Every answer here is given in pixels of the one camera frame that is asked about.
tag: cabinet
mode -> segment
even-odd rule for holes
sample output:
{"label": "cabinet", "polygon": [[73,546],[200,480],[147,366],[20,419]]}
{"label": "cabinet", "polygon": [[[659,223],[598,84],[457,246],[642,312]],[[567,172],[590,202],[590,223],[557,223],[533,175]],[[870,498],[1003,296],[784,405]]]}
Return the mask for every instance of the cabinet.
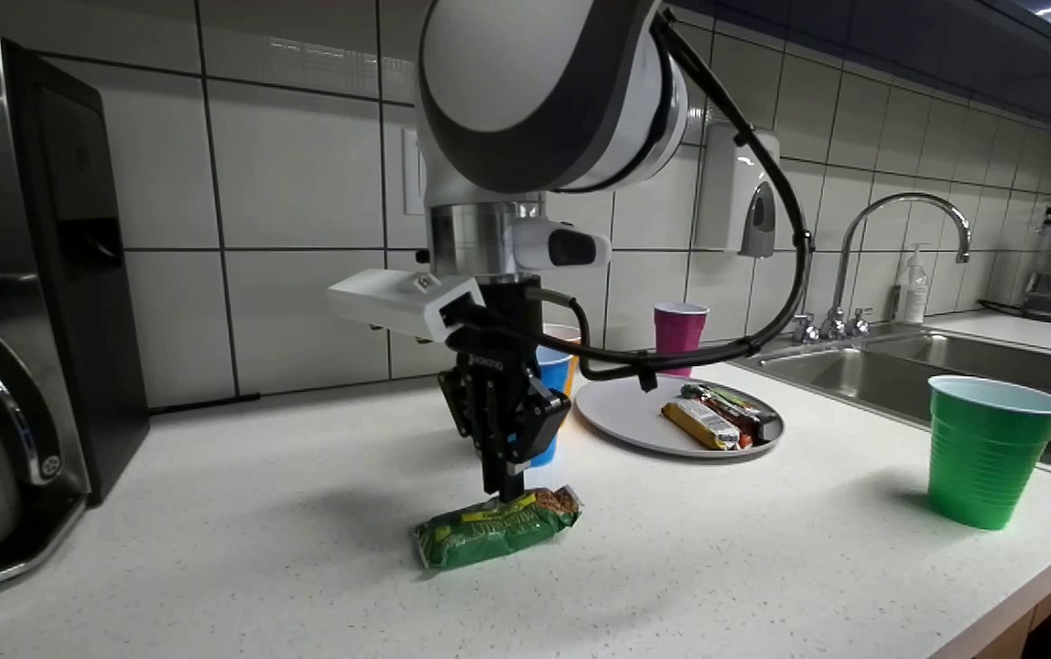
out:
{"label": "cabinet", "polygon": [[794,44],[1051,122],[1051,25],[1011,0],[681,0]]}

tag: green snack bar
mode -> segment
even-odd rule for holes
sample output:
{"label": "green snack bar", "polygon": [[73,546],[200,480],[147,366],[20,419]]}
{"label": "green snack bar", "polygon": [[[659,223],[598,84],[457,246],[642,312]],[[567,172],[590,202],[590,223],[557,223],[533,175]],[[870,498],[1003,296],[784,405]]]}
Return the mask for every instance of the green snack bar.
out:
{"label": "green snack bar", "polygon": [[513,500],[480,500],[432,516],[412,528],[412,550],[422,566],[455,572],[483,561],[518,551],[557,538],[579,518],[579,500],[567,485],[522,489]]}

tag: black cable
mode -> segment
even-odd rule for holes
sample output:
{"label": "black cable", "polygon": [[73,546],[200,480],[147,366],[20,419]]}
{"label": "black cable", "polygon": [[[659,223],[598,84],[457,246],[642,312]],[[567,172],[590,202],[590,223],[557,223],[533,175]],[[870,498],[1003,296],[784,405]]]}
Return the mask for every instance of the black cable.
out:
{"label": "black cable", "polygon": [[729,343],[714,343],[714,349],[699,349],[699,350],[676,350],[676,354],[653,354],[653,350],[616,350],[616,349],[592,349],[592,333],[590,333],[590,316],[583,312],[583,303],[574,296],[563,291],[549,291],[540,289],[538,299],[561,303],[574,316],[583,339],[561,339],[561,336],[518,336],[505,324],[483,324],[488,333],[500,333],[513,339],[531,339],[531,343],[546,343],[567,354],[579,354],[579,369],[590,380],[616,380],[616,377],[642,377],[643,389],[654,384],[654,369],[676,369],[676,366],[703,366],[703,363],[729,363],[729,358],[744,358],[753,354],[758,349],[764,349],[772,336],[781,336],[787,329],[787,321],[794,318],[801,291],[804,291],[804,278],[809,278],[809,261],[812,261],[812,239],[804,230],[804,212],[787,181],[787,175],[781,172],[775,157],[760,145],[760,140],[753,136],[753,128],[747,124],[747,116],[738,113],[738,106],[729,98],[729,92],[718,84],[718,76],[705,70],[705,62],[673,31],[673,13],[664,12],[653,20],[653,37],[659,46],[671,52],[671,59],[705,92],[705,98],[734,124],[734,144],[750,145],[753,159],[764,167],[764,175],[772,179],[784,208],[787,208],[787,223],[789,223],[789,246],[794,246],[794,278],[789,278],[789,291],[784,299],[784,308],[775,312],[775,318],[767,324],[760,324],[750,336],[729,339]]}

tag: pink cup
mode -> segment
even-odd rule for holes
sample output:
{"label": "pink cup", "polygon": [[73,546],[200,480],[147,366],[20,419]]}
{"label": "pink cup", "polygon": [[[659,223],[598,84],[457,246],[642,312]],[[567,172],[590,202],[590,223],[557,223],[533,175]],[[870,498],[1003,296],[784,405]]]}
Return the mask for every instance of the pink cup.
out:
{"label": "pink cup", "polygon": [[[705,324],[699,303],[654,303],[654,349],[659,354],[697,350]],[[692,366],[664,369],[671,377],[692,377]]]}

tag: plate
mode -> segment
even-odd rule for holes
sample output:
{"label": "plate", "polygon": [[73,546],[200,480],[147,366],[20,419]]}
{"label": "plate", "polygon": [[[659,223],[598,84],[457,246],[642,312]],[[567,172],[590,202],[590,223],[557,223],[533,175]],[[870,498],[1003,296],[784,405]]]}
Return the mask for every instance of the plate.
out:
{"label": "plate", "polygon": [[664,405],[671,399],[676,399],[681,384],[683,380],[676,380],[676,377],[659,377],[659,389],[642,393],[642,384],[634,377],[592,380],[592,384],[579,389],[574,408],[607,441],[617,441],[627,451],[653,455],[653,457],[729,465],[729,460],[753,460],[753,457],[775,451],[781,434],[772,441],[758,441],[750,451],[703,451],[697,440],[687,440],[676,424],[671,424],[664,418]]}

